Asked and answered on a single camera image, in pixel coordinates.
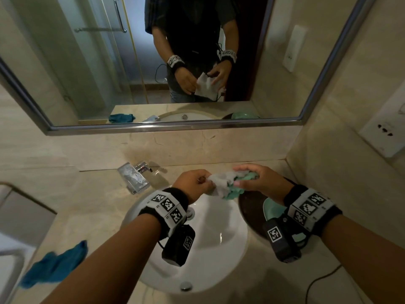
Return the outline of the dark brown round tray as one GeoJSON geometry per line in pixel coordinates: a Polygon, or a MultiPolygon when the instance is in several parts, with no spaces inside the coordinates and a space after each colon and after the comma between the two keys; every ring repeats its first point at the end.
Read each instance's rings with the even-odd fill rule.
{"type": "Polygon", "coordinates": [[[238,197],[238,206],[242,218],[258,239],[267,241],[263,225],[266,218],[263,204],[267,197],[258,191],[245,191],[238,197]]]}

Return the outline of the white wall outlet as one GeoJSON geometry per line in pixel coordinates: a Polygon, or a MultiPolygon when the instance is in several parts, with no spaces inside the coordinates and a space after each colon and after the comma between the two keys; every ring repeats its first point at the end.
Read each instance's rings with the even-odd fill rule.
{"type": "Polygon", "coordinates": [[[384,158],[392,158],[405,147],[405,81],[359,135],[384,158]]]}

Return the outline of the black wristband with marker strip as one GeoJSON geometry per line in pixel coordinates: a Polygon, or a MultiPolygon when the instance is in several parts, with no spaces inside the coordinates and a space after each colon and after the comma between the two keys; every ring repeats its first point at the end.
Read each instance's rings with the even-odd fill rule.
{"type": "Polygon", "coordinates": [[[321,237],[327,224],[343,214],[331,199],[303,185],[294,186],[283,203],[286,216],[306,235],[321,237]]]}
{"type": "Polygon", "coordinates": [[[171,237],[176,229],[186,222],[189,200],[186,194],[177,188],[157,190],[146,198],[146,205],[138,216],[149,214],[161,225],[159,240],[171,237]]]}

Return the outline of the chrome faucet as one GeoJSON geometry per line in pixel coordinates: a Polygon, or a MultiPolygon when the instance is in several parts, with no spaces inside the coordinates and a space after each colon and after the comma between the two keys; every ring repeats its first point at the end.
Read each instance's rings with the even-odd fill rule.
{"type": "Polygon", "coordinates": [[[126,188],[129,193],[135,195],[141,193],[150,187],[148,180],[143,176],[146,171],[153,172],[153,170],[145,162],[137,165],[132,165],[127,162],[117,169],[119,175],[126,183],[126,188]]]}

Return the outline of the person's right forearm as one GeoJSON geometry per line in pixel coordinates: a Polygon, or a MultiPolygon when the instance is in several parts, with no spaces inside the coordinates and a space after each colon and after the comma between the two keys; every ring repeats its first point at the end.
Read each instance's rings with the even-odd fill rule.
{"type": "Polygon", "coordinates": [[[321,240],[374,304],[405,304],[405,249],[343,215],[321,240]]]}

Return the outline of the blue cloth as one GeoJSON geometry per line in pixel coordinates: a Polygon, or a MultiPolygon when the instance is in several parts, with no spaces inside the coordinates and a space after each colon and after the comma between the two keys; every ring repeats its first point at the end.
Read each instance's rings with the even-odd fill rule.
{"type": "Polygon", "coordinates": [[[36,284],[61,282],[85,260],[87,254],[87,240],[79,242],[60,255],[53,251],[49,252],[41,260],[33,263],[22,277],[19,286],[29,289],[36,284]]]}

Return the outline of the white tissue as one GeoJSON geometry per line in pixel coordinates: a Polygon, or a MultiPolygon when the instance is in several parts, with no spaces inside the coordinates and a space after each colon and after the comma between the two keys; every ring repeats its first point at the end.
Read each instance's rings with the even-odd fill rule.
{"type": "Polygon", "coordinates": [[[237,177],[238,174],[235,171],[210,175],[206,180],[212,182],[214,189],[208,195],[224,200],[236,199],[238,194],[231,189],[231,186],[237,177]]]}

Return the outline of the white toilet tank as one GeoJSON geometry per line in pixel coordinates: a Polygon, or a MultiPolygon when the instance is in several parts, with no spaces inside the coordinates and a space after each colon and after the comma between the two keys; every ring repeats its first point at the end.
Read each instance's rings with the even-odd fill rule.
{"type": "Polygon", "coordinates": [[[0,304],[9,304],[57,212],[0,182],[0,304]]]}

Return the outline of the person's left hand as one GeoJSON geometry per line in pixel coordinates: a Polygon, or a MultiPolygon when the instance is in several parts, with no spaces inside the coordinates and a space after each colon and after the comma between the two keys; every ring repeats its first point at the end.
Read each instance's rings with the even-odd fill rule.
{"type": "Polygon", "coordinates": [[[200,173],[210,173],[205,169],[196,169],[183,172],[172,185],[173,188],[180,189],[188,199],[188,204],[195,203],[203,194],[199,194],[197,189],[197,176],[200,173]]]}

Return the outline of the white round sink basin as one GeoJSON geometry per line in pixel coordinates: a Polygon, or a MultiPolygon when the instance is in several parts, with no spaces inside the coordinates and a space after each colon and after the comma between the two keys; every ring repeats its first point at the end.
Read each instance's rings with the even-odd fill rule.
{"type": "Polygon", "coordinates": [[[146,286],[171,294],[206,291],[224,280],[244,256],[248,228],[235,200],[203,194],[189,209],[186,224],[196,236],[186,263],[168,264],[157,244],[139,278],[146,286]],[[192,283],[191,291],[180,291],[184,281],[192,283]]]}

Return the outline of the teal soap dish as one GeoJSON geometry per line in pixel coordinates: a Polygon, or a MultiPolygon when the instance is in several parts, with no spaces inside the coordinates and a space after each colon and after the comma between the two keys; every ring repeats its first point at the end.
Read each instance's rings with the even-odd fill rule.
{"type": "MultiPolygon", "coordinates": [[[[270,198],[265,199],[262,208],[266,221],[273,218],[279,218],[287,209],[286,206],[278,204],[270,198]]],[[[292,238],[299,248],[304,248],[308,242],[308,239],[304,233],[293,234],[292,238]]]]}

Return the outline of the person's right hand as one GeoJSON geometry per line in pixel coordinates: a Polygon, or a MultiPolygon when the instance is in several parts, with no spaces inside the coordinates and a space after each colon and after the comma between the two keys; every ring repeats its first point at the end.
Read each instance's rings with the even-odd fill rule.
{"type": "Polygon", "coordinates": [[[256,182],[256,191],[264,194],[266,197],[274,200],[281,205],[284,205],[284,198],[295,186],[294,183],[287,180],[271,168],[259,164],[241,164],[233,167],[233,170],[256,172],[259,175],[259,178],[254,180],[241,180],[236,182],[256,182]]]}

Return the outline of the metal framed wall mirror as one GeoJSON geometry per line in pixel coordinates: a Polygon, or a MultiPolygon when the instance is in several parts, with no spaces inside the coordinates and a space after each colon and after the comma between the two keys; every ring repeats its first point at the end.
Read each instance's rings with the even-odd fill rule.
{"type": "Polygon", "coordinates": [[[376,0],[0,0],[0,81],[46,135],[302,125],[376,0]]]}

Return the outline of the person's left forearm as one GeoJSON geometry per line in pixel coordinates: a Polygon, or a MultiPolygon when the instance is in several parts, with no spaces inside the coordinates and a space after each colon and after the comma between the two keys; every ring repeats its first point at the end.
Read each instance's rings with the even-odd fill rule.
{"type": "Polygon", "coordinates": [[[156,217],[136,217],[87,257],[40,304],[127,304],[160,233],[156,217]]]}

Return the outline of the teal cloth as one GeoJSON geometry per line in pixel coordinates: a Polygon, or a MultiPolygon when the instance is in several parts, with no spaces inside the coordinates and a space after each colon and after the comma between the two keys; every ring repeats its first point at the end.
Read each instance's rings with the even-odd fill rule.
{"type": "Polygon", "coordinates": [[[239,172],[229,172],[227,173],[226,184],[221,191],[221,198],[224,200],[232,200],[238,198],[241,194],[245,192],[234,185],[234,182],[241,180],[254,180],[259,178],[256,172],[252,171],[239,171],[239,172]]]}

